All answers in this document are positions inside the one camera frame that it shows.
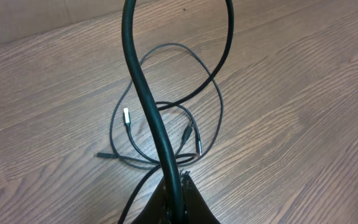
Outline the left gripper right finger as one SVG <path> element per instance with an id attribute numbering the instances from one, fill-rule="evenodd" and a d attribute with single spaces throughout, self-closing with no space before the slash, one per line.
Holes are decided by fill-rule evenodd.
<path id="1" fill-rule="evenodd" d="M 213 215 L 195 183 L 190 177 L 190 172 L 185 171 L 181 175 L 183 198 L 185 204 L 185 221 L 187 224 L 220 224 Z"/>

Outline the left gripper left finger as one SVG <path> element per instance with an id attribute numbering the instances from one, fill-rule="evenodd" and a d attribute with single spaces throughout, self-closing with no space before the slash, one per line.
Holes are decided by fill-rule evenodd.
<path id="1" fill-rule="evenodd" d="M 170 224 L 166 196 L 165 181 L 162 179 L 132 224 Z"/>

